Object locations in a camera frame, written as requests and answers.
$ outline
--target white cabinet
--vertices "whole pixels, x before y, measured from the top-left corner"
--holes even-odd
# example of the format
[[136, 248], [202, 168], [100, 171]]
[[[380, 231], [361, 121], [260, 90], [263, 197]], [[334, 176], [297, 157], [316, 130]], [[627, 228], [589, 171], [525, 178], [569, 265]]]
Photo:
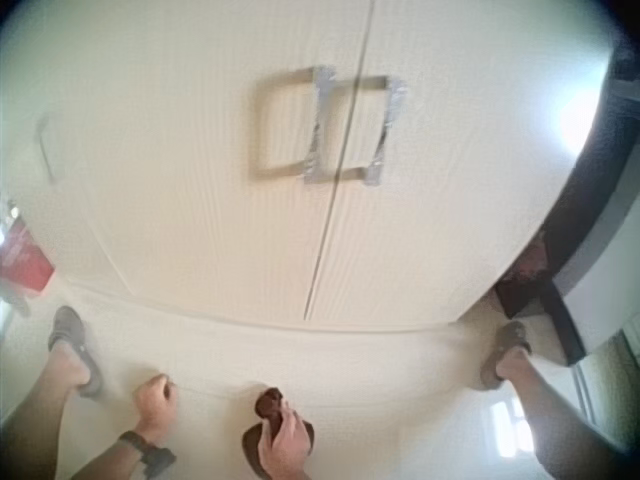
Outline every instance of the white cabinet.
[[[407, 97], [381, 185], [339, 182], [311, 323], [450, 322], [493, 286], [574, 166], [558, 119], [599, 90], [610, 48], [588, 13], [555, 0], [376, 2], [362, 77], [397, 76]], [[358, 91], [343, 172], [371, 161], [384, 110], [383, 91]]]
[[[554, 119], [610, 49], [551, 1], [59, 0], [13, 20], [2, 182], [59, 272], [313, 329], [450, 322], [490, 288], [566, 181]], [[367, 186], [387, 76], [407, 96]]]

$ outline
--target door gap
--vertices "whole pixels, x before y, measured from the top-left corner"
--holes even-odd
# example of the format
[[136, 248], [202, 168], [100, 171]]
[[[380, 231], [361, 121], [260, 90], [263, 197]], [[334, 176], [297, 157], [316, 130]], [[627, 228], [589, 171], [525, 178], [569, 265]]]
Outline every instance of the door gap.
[[353, 115], [356, 109], [356, 103], [358, 98], [358, 90], [362, 82], [362, 71], [364, 69], [364, 60], [367, 52], [367, 45], [369, 44], [369, 34], [371, 32], [371, 23], [373, 21], [373, 12], [375, 8], [375, 0], [371, 0], [369, 4], [369, 12], [367, 13], [367, 24], [364, 35], [362, 37], [362, 47], [360, 49], [360, 57], [358, 59], [358, 69], [356, 71], [356, 81], [353, 85], [353, 98], [351, 99], [351, 105], [349, 105], [349, 114], [347, 116], [347, 126], [345, 128], [344, 137], [342, 140], [342, 147], [340, 148], [340, 158], [338, 159], [338, 167], [333, 179], [333, 187], [331, 189], [331, 198], [329, 200], [329, 208], [327, 209], [327, 215], [325, 217], [324, 229], [322, 230], [322, 238], [320, 240], [320, 247], [318, 248], [318, 254], [316, 255], [316, 264], [313, 269], [313, 276], [311, 277], [311, 285], [309, 286], [309, 293], [307, 295], [307, 302], [304, 307], [303, 320], [306, 322], [309, 320], [309, 309], [311, 308], [311, 300], [315, 292], [316, 283], [318, 280], [318, 272], [320, 270], [320, 261], [324, 254], [325, 245], [327, 243], [327, 236], [329, 233], [329, 224], [333, 215], [333, 207], [336, 200], [336, 194], [338, 193], [338, 184], [340, 182], [340, 175], [342, 173], [342, 164], [344, 163], [344, 157], [347, 151], [347, 144], [349, 142], [349, 133], [351, 132], [351, 122], [353, 121]]

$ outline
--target wrist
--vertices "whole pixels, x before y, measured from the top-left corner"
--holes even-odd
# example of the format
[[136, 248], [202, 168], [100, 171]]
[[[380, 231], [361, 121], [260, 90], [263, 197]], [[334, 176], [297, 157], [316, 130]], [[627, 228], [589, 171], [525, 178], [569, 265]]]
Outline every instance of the wrist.
[[144, 438], [147, 443], [152, 445], [158, 445], [167, 433], [165, 428], [142, 420], [138, 422], [133, 431]]

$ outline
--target cabinet panel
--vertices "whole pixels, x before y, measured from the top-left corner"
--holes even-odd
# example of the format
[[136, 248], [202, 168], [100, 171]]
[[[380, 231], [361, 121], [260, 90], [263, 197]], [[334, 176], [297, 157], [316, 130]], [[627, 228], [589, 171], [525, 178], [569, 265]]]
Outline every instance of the cabinet panel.
[[333, 65], [341, 82], [324, 158], [335, 173], [368, 13], [365, 0], [48, 7], [33, 61], [65, 132], [58, 188], [132, 295], [302, 322], [333, 188], [296, 175], [316, 109], [308, 69]]
[[[576, 99], [597, 99], [610, 55], [590, 13], [583, 2], [376, 2], [312, 324], [451, 322], [493, 285], [575, 164], [562, 122]], [[408, 90], [381, 185], [367, 187], [350, 173], [373, 157], [384, 75]]]

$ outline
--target white floor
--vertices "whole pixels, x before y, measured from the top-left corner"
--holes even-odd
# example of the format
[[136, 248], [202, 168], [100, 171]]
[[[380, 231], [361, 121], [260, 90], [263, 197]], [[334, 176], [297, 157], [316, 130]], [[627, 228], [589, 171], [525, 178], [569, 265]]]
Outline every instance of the white floor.
[[[438, 329], [331, 334], [158, 311], [54, 277], [43, 295], [5, 322], [3, 416], [44, 364], [51, 318], [62, 304], [73, 306], [88, 325], [106, 388], [98, 401], [73, 398], [67, 405], [59, 478], [133, 426], [131, 392], [157, 371], [180, 388], [179, 418], [168, 443], [178, 462], [162, 478], [254, 478], [240, 437], [257, 421], [252, 406], [265, 385], [280, 387], [314, 424], [314, 479], [547, 478], [533, 454], [519, 450], [511, 387], [478, 391], [478, 366], [505, 321], [492, 297]], [[536, 364], [577, 405], [550, 323], [542, 317], [526, 322], [534, 351], [546, 357], [536, 356]], [[506, 426], [497, 428], [492, 411], [498, 410], [509, 413]], [[520, 445], [526, 449], [525, 440]]]

